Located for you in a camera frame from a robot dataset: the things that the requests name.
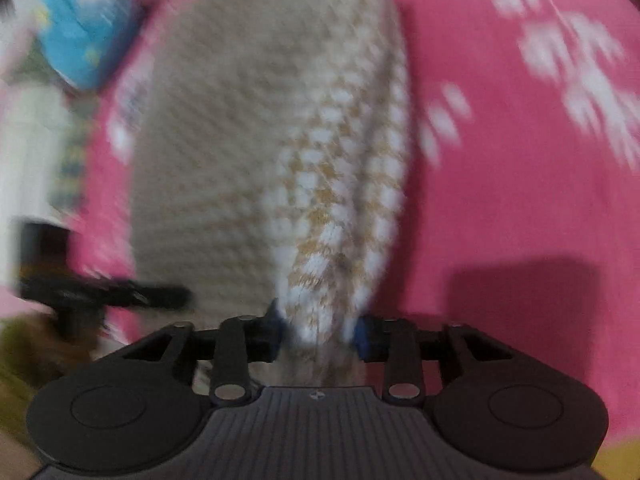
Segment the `beige white houndstooth knit sweater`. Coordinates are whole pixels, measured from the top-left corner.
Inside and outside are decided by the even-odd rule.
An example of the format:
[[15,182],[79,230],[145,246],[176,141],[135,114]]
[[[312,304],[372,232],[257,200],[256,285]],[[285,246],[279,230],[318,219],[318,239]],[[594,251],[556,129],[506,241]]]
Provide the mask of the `beige white houndstooth knit sweater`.
[[267,384],[354,386],[350,342],[390,260],[408,169],[393,0],[191,0],[155,53],[132,161],[142,280],[200,330],[275,307]]

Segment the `pink floral bed sheet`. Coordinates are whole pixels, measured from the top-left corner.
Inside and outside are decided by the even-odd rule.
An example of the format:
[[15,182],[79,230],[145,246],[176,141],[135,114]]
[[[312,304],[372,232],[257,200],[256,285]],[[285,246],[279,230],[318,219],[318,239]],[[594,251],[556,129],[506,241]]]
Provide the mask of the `pink floral bed sheet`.
[[[132,161],[162,0],[99,100],[77,262],[137,277]],[[471,325],[639,432],[638,0],[393,0],[408,169],[367,313]]]

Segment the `pink blue floral duvet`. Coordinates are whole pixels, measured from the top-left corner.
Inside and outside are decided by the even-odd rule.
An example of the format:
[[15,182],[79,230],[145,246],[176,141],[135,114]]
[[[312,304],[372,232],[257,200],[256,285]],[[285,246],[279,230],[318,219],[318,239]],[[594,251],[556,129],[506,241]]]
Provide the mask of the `pink blue floral duvet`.
[[137,0],[39,0],[37,36],[52,70],[93,92],[116,72],[142,20]]

